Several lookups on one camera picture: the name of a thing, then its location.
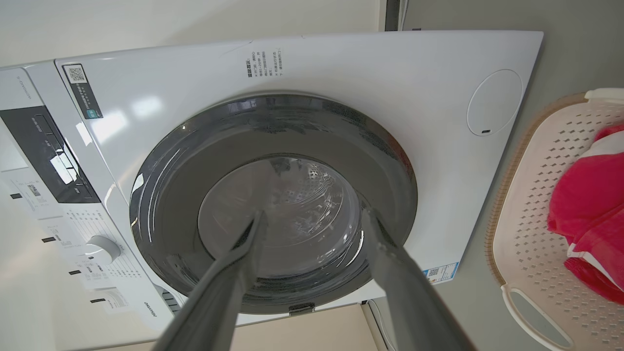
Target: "white knob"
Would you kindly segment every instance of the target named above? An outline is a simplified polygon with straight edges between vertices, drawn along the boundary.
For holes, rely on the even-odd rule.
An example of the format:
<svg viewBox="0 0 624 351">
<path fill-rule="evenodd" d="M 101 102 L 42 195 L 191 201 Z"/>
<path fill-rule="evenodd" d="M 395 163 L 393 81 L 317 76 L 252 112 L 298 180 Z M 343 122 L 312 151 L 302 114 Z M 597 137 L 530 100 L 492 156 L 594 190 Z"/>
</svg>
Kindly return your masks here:
<svg viewBox="0 0 624 351">
<path fill-rule="evenodd" d="M 109 265 L 121 254 L 119 246 L 110 239 L 95 235 L 85 245 L 85 255 L 100 265 Z"/>
</svg>

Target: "black sticker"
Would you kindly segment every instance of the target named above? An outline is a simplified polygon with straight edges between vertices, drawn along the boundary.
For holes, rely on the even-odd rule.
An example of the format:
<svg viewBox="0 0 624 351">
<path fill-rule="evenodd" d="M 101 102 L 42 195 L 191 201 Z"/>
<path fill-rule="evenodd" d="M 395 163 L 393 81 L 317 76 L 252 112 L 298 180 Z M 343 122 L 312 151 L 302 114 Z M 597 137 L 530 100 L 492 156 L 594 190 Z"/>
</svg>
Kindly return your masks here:
<svg viewBox="0 0 624 351">
<path fill-rule="evenodd" d="M 67 81 L 72 87 L 72 91 L 74 92 L 74 96 L 76 97 L 76 101 L 78 102 L 78 106 L 80 106 L 84 118 L 103 118 L 102 111 L 100 111 L 100 106 L 97 104 L 95 95 L 93 95 L 93 90 L 82 69 L 82 65 L 68 64 L 63 66 L 63 70 L 65 70 Z"/>
</svg>

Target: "washing machine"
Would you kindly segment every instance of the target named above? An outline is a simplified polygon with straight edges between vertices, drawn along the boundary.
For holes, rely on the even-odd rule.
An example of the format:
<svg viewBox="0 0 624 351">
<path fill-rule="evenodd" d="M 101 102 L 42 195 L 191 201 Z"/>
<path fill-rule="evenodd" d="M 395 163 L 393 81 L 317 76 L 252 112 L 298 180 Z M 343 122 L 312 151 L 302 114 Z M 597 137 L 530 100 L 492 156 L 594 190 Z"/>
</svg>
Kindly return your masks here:
<svg viewBox="0 0 624 351">
<path fill-rule="evenodd" d="M 157 330 L 258 209 L 269 229 L 238 325 L 383 296 L 363 207 L 431 283 L 449 281 L 541 42 L 541 32 L 384 32 L 7 67 L 4 195 L 69 274 Z"/>
</svg>

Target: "clothes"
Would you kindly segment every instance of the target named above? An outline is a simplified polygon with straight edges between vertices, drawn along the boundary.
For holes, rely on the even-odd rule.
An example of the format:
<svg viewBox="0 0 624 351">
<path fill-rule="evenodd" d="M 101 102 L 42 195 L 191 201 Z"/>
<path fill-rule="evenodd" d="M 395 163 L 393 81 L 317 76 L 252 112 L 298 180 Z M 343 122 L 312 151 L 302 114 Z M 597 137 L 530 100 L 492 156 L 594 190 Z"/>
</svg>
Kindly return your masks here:
<svg viewBox="0 0 624 351">
<path fill-rule="evenodd" d="M 568 269 L 604 298 L 624 304 L 624 124 L 601 130 L 561 177 L 548 229 L 566 237 Z"/>
</svg>

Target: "washing machine door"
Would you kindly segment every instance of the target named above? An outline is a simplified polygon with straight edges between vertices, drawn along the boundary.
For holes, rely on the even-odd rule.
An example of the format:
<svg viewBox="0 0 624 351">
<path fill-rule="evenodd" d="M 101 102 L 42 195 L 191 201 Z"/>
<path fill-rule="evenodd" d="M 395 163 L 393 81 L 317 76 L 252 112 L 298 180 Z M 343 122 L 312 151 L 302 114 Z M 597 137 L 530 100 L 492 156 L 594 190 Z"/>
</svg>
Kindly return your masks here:
<svg viewBox="0 0 624 351">
<path fill-rule="evenodd" d="M 263 209 L 268 233 L 258 281 L 241 312 L 322 305 L 371 279 L 360 214 L 374 207 L 403 244 L 416 179 L 373 119 L 326 99 L 281 94 L 209 108 L 150 153 L 130 198 L 139 251 L 188 295 Z"/>
</svg>

